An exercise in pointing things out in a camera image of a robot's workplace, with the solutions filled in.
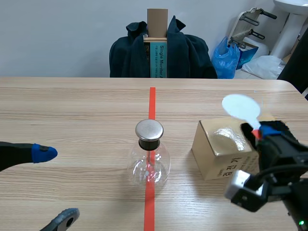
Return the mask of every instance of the floor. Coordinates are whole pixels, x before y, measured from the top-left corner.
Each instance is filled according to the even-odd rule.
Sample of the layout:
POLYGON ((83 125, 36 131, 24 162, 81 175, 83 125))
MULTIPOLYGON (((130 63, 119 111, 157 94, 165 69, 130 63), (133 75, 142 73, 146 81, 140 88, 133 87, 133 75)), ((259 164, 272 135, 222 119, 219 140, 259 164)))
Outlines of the floor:
POLYGON ((235 72, 234 79, 261 79, 261 78, 239 69, 235 72))

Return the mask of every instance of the clear glass bottle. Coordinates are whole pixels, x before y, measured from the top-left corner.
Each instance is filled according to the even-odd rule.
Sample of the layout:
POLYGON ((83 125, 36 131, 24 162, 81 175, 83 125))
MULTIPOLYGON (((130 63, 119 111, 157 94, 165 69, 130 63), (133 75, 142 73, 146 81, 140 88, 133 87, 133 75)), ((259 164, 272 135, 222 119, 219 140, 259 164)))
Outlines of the clear glass bottle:
POLYGON ((137 185, 146 182, 162 187, 170 173, 170 155, 160 138, 164 128, 156 120, 146 119, 136 125, 138 142, 128 154, 128 176, 137 185))

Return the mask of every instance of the blue fingertip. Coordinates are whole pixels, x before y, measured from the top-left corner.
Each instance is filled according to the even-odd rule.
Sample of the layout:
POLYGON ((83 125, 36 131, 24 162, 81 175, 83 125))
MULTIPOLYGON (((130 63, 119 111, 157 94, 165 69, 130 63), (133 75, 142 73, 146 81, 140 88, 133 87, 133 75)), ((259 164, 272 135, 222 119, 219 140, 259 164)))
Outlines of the blue fingertip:
POLYGON ((56 149, 49 147, 47 151, 40 150, 39 144, 32 146, 32 161, 33 163, 47 162, 54 159, 58 155, 56 149))
POLYGON ((259 130, 261 130, 262 138, 273 135, 281 135, 281 131, 277 131, 270 126, 262 125, 259 130))

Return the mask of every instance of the cardboard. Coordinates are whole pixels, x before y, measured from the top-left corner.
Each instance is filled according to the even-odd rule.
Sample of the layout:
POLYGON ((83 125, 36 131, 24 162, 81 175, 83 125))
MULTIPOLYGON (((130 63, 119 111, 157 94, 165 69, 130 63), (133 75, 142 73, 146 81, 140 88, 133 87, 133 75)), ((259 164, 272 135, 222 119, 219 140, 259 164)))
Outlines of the cardboard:
MULTIPOLYGON (((275 118, 262 115, 258 120, 275 118)), ((227 178, 239 169, 258 172, 258 153, 244 137, 242 123, 245 121, 232 117, 199 121, 192 152, 204 180, 227 178)))
POLYGON ((167 38, 144 38, 151 78, 167 78, 167 38))
POLYGON ((148 35, 152 38, 167 36, 168 9, 148 9, 148 35))

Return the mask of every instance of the metal bottle cap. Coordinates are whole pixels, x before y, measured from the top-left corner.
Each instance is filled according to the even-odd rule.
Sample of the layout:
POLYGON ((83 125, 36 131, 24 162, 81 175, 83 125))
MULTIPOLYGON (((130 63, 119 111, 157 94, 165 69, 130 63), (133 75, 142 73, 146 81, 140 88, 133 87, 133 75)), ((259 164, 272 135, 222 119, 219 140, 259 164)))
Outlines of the metal bottle cap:
POLYGON ((156 120, 145 119, 136 125, 136 135, 140 140, 154 142, 164 134, 163 126, 156 120))

